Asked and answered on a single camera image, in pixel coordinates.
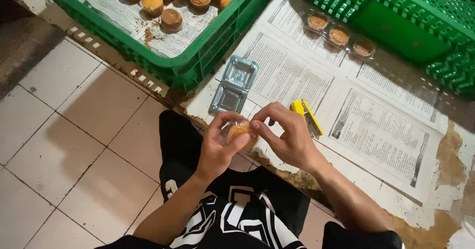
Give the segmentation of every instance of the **yellow stapler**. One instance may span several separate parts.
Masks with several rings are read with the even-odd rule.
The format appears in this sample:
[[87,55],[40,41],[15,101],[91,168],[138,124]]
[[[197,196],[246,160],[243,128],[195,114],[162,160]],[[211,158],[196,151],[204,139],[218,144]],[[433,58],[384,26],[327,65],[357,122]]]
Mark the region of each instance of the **yellow stapler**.
[[310,107],[308,107],[306,101],[300,99],[294,101],[290,105],[290,110],[304,116],[305,122],[307,123],[308,132],[310,132],[310,136],[312,136],[312,138],[324,134],[320,125],[318,125],[317,119],[315,119],[315,117],[313,116],[312,110],[310,110]]

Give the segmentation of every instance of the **white tiled floor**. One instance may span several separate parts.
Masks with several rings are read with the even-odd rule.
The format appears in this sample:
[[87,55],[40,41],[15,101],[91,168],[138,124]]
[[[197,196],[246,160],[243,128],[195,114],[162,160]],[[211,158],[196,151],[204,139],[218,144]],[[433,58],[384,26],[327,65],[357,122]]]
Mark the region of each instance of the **white tiled floor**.
[[[2,248],[94,248],[132,234],[163,204],[166,108],[101,62],[64,40],[0,102]],[[240,154],[230,168],[258,166]],[[321,247],[328,220],[310,204],[308,248]]]

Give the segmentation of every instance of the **person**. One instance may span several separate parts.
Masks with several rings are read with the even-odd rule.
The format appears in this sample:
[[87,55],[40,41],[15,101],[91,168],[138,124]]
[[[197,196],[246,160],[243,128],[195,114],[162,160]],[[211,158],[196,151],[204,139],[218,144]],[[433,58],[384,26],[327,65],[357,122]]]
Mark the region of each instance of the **person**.
[[[99,248],[305,248],[298,236],[310,198],[263,166],[247,173],[228,168],[250,136],[242,134],[222,145],[221,130],[227,122],[243,118],[236,112],[219,113],[202,137],[186,118],[163,112],[159,124],[164,204],[133,235]],[[269,126],[282,126],[280,137],[264,124],[267,118]],[[303,116],[271,103],[250,124],[282,161],[310,173],[328,198],[344,228],[327,222],[323,249],[404,248],[387,212],[315,147]]]

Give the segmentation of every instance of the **hand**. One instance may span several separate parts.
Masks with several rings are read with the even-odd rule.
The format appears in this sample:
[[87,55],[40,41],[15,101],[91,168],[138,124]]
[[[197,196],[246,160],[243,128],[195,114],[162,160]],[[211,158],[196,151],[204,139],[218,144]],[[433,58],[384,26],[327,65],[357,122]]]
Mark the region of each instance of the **hand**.
[[232,112],[219,113],[206,130],[203,144],[201,145],[201,156],[199,158],[196,173],[201,179],[210,182],[221,175],[228,168],[231,158],[244,146],[251,138],[249,134],[242,134],[235,138],[228,145],[222,146],[221,129],[229,121],[245,119],[242,115]]
[[[270,117],[269,126],[278,122],[284,129],[277,137],[264,121]],[[269,143],[270,148],[284,162],[312,173],[322,163],[328,163],[315,147],[310,137],[304,117],[285,108],[279,102],[271,103],[257,112],[251,127]]]

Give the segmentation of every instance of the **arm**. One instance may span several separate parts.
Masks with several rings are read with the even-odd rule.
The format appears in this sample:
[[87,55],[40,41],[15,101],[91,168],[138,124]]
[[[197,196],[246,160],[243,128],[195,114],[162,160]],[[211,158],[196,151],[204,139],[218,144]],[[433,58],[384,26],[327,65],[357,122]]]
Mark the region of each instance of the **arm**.
[[[284,129],[277,137],[263,122],[270,117]],[[271,103],[256,113],[251,126],[284,162],[312,174],[347,229],[364,231],[392,230],[389,217],[373,199],[338,172],[315,147],[305,119],[280,103]]]
[[181,234],[208,185],[228,168],[233,155],[249,141],[249,134],[242,134],[225,147],[219,140],[220,131],[228,121],[243,118],[236,112],[216,116],[203,138],[196,172],[166,203],[140,223],[134,236],[170,245]]

